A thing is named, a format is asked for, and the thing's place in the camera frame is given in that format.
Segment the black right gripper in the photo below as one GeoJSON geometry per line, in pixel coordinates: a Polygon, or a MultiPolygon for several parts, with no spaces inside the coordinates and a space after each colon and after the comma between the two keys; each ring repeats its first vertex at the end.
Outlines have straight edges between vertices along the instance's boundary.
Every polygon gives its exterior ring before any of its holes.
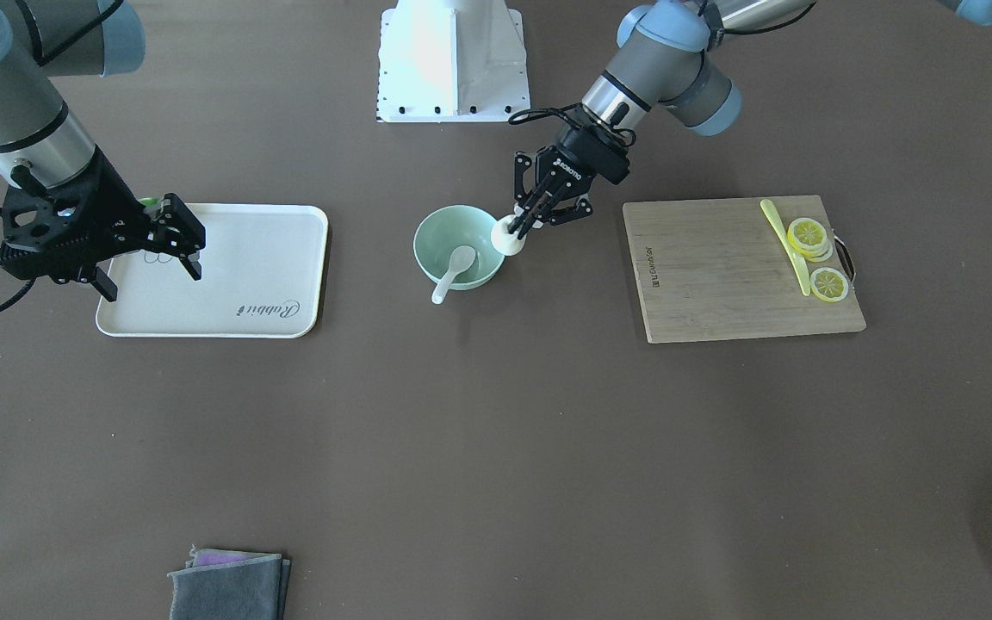
{"type": "Polygon", "coordinates": [[[90,285],[107,302],[119,289],[98,266],[122,252],[151,250],[175,257],[193,280],[203,279],[198,252],[208,244],[206,228],[188,204],[166,193],[146,212],[102,149],[83,171],[58,187],[36,180],[35,165],[13,166],[3,202],[0,266],[20,280],[72,279],[90,267],[90,285]]]}

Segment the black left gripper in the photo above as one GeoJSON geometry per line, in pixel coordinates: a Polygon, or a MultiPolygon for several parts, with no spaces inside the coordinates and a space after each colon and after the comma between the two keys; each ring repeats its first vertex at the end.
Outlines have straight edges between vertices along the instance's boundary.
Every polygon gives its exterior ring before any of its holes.
{"type": "Polygon", "coordinates": [[[629,149],[603,134],[594,125],[566,128],[555,144],[536,156],[515,153],[516,214],[509,228],[515,240],[524,240],[536,227],[559,226],[591,215],[587,194],[595,177],[613,184],[625,179],[629,149]]]}

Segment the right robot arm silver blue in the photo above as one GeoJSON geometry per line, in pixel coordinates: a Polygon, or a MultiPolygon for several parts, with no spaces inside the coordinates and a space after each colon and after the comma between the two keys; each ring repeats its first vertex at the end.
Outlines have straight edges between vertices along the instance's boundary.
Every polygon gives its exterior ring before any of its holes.
{"type": "Polygon", "coordinates": [[[0,1],[0,267],[27,293],[36,279],[90,285],[114,301],[100,268],[127,252],[176,258],[200,280],[208,235],[176,194],[146,204],[53,84],[55,76],[137,71],[143,25],[127,1],[0,1]]]}

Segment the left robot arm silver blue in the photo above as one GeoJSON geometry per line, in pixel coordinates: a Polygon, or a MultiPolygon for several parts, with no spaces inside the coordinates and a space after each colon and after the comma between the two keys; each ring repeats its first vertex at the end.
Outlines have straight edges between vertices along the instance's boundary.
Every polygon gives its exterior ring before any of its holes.
{"type": "Polygon", "coordinates": [[[562,129],[535,154],[516,154],[515,204],[493,228],[497,242],[516,245],[532,229],[589,216],[593,181],[619,184],[629,175],[635,129],[651,109],[700,136],[723,133],[739,117],[741,92],[712,51],[786,28],[813,8],[811,1],[656,1],[631,10],[617,30],[617,54],[579,101],[509,118],[519,125],[555,117],[562,129]]]}

